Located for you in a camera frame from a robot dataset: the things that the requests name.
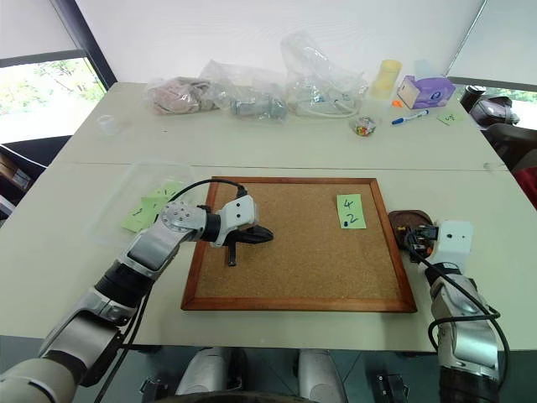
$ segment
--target plastic bag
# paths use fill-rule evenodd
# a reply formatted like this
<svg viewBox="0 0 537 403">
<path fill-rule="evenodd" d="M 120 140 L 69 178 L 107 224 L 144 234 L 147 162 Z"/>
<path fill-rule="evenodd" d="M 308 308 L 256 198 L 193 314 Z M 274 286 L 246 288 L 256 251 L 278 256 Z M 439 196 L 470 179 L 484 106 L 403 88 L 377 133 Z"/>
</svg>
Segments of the plastic bag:
<svg viewBox="0 0 537 403">
<path fill-rule="evenodd" d="M 201 78 L 211 82 L 204 97 L 233 116 L 282 121 L 287 115 L 282 74 L 211 60 Z"/>
<path fill-rule="evenodd" d="M 348 118 L 358 112 L 368 89 L 362 74 L 333 65 L 304 31 L 283 38 L 281 51 L 291 112 L 328 118 Z"/>
<path fill-rule="evenodd" d="M 204 97 L 210 82 L 199 78 L 176 77 L 149 83 L 144 100 L 159 115 L 194 113 L 215 109 L 214 102 Z"/>
</svg>

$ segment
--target cork board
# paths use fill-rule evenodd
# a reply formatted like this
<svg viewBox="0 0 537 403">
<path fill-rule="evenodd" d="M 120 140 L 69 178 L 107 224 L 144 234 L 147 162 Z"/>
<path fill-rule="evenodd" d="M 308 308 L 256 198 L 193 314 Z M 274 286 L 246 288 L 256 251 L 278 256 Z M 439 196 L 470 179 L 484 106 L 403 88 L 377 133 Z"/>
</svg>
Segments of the cork board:
<svg viewBox="0 0 537 403">
<path fill-rule="evenodd" d="M 416 311 L 375 179 L 225 179 L 247 187 L 274 240 L 237 243 L 235 267 L 226 248 L 198 242 L 182 309 Z M 216 211 L 235 193 L 212 183 L 206 204 Z M 355 193 L 367 229 L 341 229 L 336 196 Z"/>
</svg>

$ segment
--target tissue box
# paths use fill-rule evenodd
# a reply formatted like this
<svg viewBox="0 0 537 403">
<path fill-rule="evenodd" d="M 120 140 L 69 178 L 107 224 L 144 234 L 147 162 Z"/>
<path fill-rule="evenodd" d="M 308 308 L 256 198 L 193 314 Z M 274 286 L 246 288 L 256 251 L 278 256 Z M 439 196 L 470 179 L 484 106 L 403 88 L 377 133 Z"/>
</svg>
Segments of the tissue box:
<svg viewBox="0 0 537 403">
<path fill-rule="evenodd" d="M 445 77 L 422 78 L 415 80 L 414 76 L 406 76 L 397 90 L 397 95 L 410 109 L 424 107 L 444 107 L 455 86 Z"/>
</svg>

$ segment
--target cork surface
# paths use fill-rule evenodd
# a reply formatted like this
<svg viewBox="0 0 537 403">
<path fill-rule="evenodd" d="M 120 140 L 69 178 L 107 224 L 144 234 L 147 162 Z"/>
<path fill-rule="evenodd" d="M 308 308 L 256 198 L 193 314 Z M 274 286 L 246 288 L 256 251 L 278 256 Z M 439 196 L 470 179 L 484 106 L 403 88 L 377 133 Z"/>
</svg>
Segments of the cork surface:
<svg viewBox="0 0 537 403">
<path fill-rule="evenodd" d="M 259 224 L 274 240 L 237 244 L 237 266 L 225 248 L 205 248 L 196 298 L 401 298 L 398 279 L 369 184 L 247 183 Z M 218 185 L 214 210 L 236 189 Z M 336 196 L 362 195 L 367 229 L 341 229 Z"/>
</svg>

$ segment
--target white wall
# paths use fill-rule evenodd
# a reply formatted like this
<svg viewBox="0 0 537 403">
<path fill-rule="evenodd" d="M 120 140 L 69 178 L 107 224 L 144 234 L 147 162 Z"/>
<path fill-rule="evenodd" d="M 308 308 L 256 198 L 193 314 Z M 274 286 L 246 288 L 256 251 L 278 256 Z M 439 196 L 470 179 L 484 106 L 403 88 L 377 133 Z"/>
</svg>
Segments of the white wall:
<svg viewBox="0 0 537 403">
<path fill-rule="evenodd" d="M 49 0 L 0 0 L 0 59 L 75 49 Z"/>
<path fill-rule="evenodd" d="M 307 30 L 332 61 L 395 58 L 445 72 L 480 0 L 77 0 L 119 81 L 197 76 L 209 59 L 284 71 L 279 41 Z"/>
<path fill-rule="evenodd" d="M 450 76 L 537 86 L 537 2 L 488 0 Z"/>
</svg>

